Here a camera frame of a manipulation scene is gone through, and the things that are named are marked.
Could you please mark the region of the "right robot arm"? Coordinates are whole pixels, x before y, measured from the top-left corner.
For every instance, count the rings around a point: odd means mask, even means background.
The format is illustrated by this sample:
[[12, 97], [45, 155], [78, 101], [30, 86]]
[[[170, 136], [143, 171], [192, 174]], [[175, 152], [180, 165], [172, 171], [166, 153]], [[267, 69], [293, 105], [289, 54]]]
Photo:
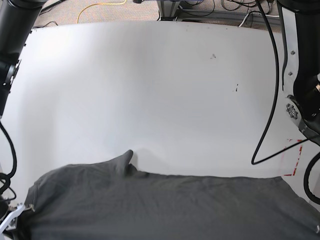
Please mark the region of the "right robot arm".
[[[0, 119], [3, 117], [8, 96], [11, 92], [20, 65], [20, 54], [29, 34], [48, 0], [3, 0], [0, 7]], [[10, 212], [11, 199], [3, 199], [3, 193], [10, 189], [11, 179], [17, 170], [17, 155], [13, 142], [0, 122], [0, 130], [7, 139], [12, 154], [12, 169], [9, 173], [0, 173], [0, 233], [25, 209], [18, 206]]]

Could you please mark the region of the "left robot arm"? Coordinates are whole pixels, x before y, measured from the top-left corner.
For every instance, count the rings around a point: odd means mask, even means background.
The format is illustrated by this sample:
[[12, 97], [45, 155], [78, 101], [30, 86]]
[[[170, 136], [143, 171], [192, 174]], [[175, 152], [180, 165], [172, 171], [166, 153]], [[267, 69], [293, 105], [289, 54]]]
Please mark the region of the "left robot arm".
[[320, 143], [320, 2], [277, 1], [283, 48], [285, 111], [298, 130]]

